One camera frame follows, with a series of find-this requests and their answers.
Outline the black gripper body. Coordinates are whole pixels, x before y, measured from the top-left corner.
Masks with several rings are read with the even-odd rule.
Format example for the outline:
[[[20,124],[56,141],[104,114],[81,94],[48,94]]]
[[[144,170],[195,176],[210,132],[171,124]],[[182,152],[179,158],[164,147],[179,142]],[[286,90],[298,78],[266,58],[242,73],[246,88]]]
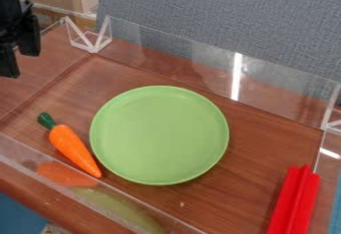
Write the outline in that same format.
[[[15,44],[21,34],[21,21],[32,14],[29,0],[0,0],[0,44]]]

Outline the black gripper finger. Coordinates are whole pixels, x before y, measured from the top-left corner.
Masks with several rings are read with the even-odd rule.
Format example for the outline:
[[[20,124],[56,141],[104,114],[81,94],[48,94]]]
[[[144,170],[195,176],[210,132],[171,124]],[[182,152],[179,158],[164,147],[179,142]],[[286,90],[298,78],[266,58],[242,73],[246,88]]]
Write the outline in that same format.
[[[0,45],[0,77],[16,79],[20,76],[12,45]]]
[[[20,53],[25,56],[39,56],[41,51],[40,27],[37,17],[31,14],[21,21],[21,34],[17,40]]]

